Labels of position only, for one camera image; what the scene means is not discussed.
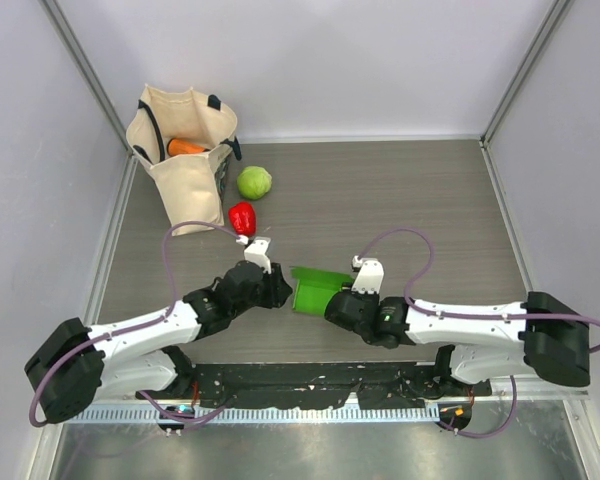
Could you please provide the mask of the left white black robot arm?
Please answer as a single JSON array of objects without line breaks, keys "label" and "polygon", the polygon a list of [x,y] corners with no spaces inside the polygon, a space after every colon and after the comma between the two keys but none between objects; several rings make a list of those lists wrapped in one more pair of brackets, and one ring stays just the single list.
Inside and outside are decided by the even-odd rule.
[{"label": "left white black robot arm", "polygon": [[25,364],[34,390],[32,425],[74,418],[93,402],[147,393],[180,399],[194,390],[184,344],[227,329],[252,308],[278,309],[292,294],[279,264],[240,261],[212,284],[168,307],[116,324],[63,321]]}]

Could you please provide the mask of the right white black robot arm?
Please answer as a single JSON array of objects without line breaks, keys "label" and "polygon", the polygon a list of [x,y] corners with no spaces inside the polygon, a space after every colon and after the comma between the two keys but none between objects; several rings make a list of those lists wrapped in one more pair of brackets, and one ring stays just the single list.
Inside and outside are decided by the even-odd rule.
[{"label": "right white black robot arm", "polygon": [[373,346],[438,345],[431,380],[445,395],[531,373],[565,387],[590,383],[588,326],[544,292],[531,292],[523,302],[461,306],[342,290],[324,317]]}]

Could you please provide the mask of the green paper box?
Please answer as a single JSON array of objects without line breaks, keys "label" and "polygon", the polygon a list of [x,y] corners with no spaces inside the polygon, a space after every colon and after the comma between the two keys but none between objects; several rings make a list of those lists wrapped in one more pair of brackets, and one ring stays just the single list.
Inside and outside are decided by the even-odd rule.
[{"label": "green paper box", "polygon": [[296,281],[293,310],[319,317],[342,285],[353,282],[349,274],[302,266],[293,266],[291,276]]}]

